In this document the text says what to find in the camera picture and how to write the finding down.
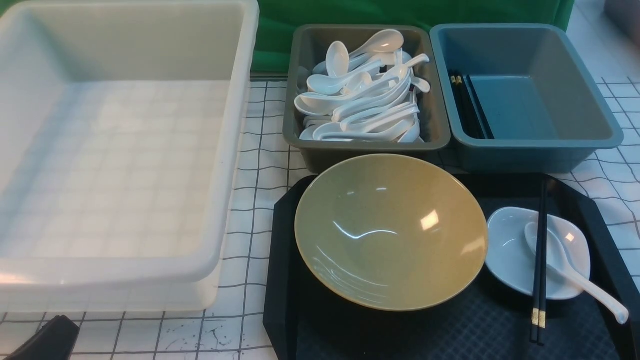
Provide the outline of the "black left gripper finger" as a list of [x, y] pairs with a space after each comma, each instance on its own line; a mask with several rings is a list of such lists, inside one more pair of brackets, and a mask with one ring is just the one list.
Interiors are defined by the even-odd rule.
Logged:
[[67, 316], [55, 316], [7, 356], [7, 360], [69, 360], [80, 326]]

